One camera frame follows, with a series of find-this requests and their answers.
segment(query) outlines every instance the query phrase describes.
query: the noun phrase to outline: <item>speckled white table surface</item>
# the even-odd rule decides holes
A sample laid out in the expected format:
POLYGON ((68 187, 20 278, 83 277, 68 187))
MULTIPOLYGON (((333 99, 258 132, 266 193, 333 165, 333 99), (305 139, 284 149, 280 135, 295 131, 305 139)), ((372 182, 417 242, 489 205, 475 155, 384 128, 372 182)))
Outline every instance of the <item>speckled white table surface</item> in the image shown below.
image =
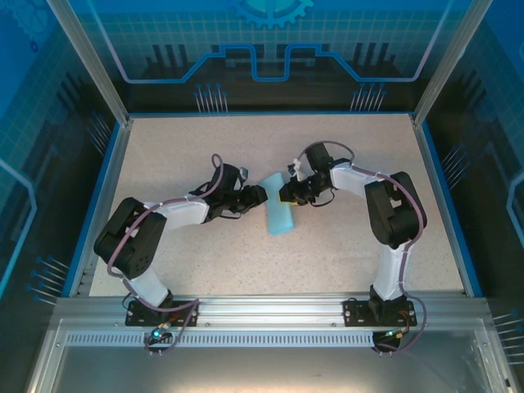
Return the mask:
MULTIPOLYGON (((320 139, 351 146, 355 163, 384 173, 408 172, 427 213, 406 285, 462 289, 427 172, 407 115, 265 115, 135 120, 113 209, 126 197, 163 201, 211 179, 210 156, 249 169, 249 183, 286 172, 304 147, 320 139)), ((328 147, 334 158, 347 156, 328 147)), ((243 295, 368 291, 378 243, 364 200, 336 192, 322 208, 293 208, 296 228, 268 234, 265 207, 238 221, 216 219, 165 233, 153 266, 175 294, 243 295)), ((125 295, 99 260, 91 296, 125 295)))

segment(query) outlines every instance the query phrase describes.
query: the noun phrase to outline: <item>light blue foam block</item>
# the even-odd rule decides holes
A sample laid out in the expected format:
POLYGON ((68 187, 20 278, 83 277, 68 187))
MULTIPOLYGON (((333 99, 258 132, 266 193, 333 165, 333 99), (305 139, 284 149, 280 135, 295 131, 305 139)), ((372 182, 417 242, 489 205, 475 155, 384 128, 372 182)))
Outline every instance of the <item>light blue foam block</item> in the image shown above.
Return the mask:
POLYGON ((295 227, 291 205, 280 202, 278 191, 284 185, 284 177, 280 172, 269 176, 260 183, 268 194, 265 202, 266 214, 268 216, 268 230, 271 235, 282 235, 295 227))

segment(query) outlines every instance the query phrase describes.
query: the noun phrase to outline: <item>robotic arm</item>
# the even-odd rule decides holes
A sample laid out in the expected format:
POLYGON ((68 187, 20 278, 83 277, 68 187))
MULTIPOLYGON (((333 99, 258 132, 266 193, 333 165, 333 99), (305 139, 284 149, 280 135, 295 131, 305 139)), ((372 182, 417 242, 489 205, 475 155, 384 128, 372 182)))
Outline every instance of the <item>robotic arm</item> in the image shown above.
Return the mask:
MULTIPOLYGON (((300 171, 300 162, 295 160, 288 166, 291 179, 280 190, 280 200, 299 206, 308 203, 324 206, 326 204, 316 205, 316 198, 321 192, 333 189, 346 190, 366 200, 373 234, 381 243, 378 274, 370 288, 368 306, 378 323, 391 316, 394 318, 406 306, 399 276, 405 243, 418 233, 415 210, 392 183, 374 172, 354 167, 346 158, 333 160, 323 143, 310 146, 305 155, 314 174, 306 178, 300 171)), ((426 227, 427 217, 411 178, 404 172, 393 174, 391 178, 399 182, 420 206, 423 226, 426 227)))
MULTIPOLYGON (((190 192, 186 201, 162 206, 149 214, 125 243, 113 269, 117 269, 124 276, 126 285, 150 305, 163 309, 171 307, 172 295, 151 267, 162 234, 186 225, 208 223, 218 217, 240 218, 251 208, 264 203, 267 195, 261 186, 244 185, 247 175, 244 168, 224 164, 220 183, 210 195, 195 199, 207 194, 216 184, 219 168, 211 181, 190 192)), ((153 205, 155 203, 141 203, 134 198, 124 199, 95 241, 95 253, 108 263, 131 224, 153 205)))

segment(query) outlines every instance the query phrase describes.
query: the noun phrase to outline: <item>blue frame edge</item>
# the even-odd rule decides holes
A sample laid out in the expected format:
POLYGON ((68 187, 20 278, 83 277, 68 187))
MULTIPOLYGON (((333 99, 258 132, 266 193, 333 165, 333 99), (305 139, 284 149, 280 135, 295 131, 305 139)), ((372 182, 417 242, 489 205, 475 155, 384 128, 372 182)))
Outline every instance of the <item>blue frame edge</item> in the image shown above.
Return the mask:
POLYGON ((136 118, 158 118, 158 117, 213 117, 213 116, 266 116, 266 115, 412 115, 412 111, 247 111, 247 112, 130 112, 131 119, 136 118))
POLYGON ((95 188, 93 190, 93 195, 91 196, 91 201, 89 202, 88 211, 86 212, 84 224, 82 225, 82 230, 80 231, 79 240, 76 243, 75 253, 73 254, 73 259, 71 260, 69 271, 67 272, 67 276, 65 277, 64 287, 62 288, 61 293, 62 297, 69 297, 69 293, 71 291, 71 288, 73 287, 73 281, 75 280, 76 270, 78 269, 80 263, 80 256, 82 255, 82 251, 84 250, 84 245, 88 236, 89 227, 91 226, 91 222, 93 221, 95 207, 97 206, 98 199, 100 197, 102 184, 106 179, 107 170, 109 168, 109 161, 111 160, 111 155, 113 154, 113 150, 115 149, 115 143, 119 132, 121 132, 121 126, 120 123, 116 122, 115 127, 113 128, 113 133, 111 134, 109 145, 107 146, 106 154, 104 155, 104 160, 102 162, 102 167, 100 168, 100 173, 98 174, 97 183, 95 184, 95 188))
POLYGON ((455 209, 448 184, 445 182, 444 170, 440 164, 439 157, 436 153, 435 143, 433 143, 429 126, 425 120, 422 122, 422 131, 424 132, 424 138, 427 141, 431 160, 435 166, 436 175, 438 177, 440 188, 442 189, 442 194, 444 194, 445 205, 449 211, 449 216, 451 217, 451 224, 453 225, 453 229, 457 237, 458 248, 460 249, 460 253, 462 254, 464 260, 464 267, 466 268, 466 275, 468 276, 467 280, 469 280, 469 283, 471 284, 473 295, 475 297, 483 297, 484 295, 482 294, 481 284, 478 281, 477 272, 475 271, 475 266, 473 265, 472 257, 469 253, 468 244, 466 243, 464 232, 460 226, 459 216, 457 215, 457 210, 455 209))

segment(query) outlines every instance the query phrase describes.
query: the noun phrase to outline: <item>black mounting bracket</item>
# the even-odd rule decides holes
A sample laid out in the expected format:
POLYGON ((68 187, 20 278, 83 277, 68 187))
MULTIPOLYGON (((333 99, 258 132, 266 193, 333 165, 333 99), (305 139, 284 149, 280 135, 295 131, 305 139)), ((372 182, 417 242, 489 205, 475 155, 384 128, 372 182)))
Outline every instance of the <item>black mounting bracket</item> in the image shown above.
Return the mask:
MULTIPOLYGON (((412 301, 404 301, 397 311, 407 311, 409 314, 409 326, 417 326, 417 315, 412 301)), ((344 325, 347 328, 404 328, 406 320, 398 312, 384 315, 378 321, 375 313, 370 307, 369 300, 356 300, 350 298, 342 302, 342 314, 344 316, 344 325)))
MULTIPOLYGON (((187 301, 171 301, 169 308, 179 307, 187 304, 187 301)), ((172 327, 182 327, 187 315, 192 307, 187 307, 178 312, 179 316, 171 322, 172 327)), ((171 319, 175 313, 161 313, 152 311, 137 300, 129 302, 128 313, 125 316, 125 326, 147 326, 155 327, 171 319)), ((195 327, 198 320, 198 305, 196 306, 193 315, 187 324, 189 327, 195 327)))

